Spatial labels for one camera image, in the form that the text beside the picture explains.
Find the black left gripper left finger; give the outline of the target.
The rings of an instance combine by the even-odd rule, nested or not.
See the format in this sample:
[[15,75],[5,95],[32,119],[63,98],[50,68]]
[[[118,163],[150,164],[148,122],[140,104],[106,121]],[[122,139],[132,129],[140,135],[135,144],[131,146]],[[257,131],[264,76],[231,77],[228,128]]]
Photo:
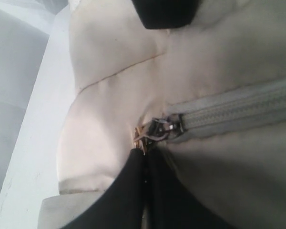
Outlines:
[[130,151],[127,162],[110,187],[67,229],[140,229],[144,209],[142,150]]

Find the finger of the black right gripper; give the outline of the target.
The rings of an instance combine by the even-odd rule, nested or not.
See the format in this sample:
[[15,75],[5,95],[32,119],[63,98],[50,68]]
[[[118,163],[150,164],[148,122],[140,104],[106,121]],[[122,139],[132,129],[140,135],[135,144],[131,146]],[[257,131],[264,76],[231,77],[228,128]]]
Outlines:
[[132,0],[135,10],[146,29],[176,29],[194,19],[198,0]]

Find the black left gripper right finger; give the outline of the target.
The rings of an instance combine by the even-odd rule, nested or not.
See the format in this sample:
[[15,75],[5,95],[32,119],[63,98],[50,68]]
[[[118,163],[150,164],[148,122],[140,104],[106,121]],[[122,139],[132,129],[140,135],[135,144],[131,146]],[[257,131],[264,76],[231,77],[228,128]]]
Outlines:
[[234,229],[219,215],[203,206],[155,147],[146,154],[147,225],[150,229]]

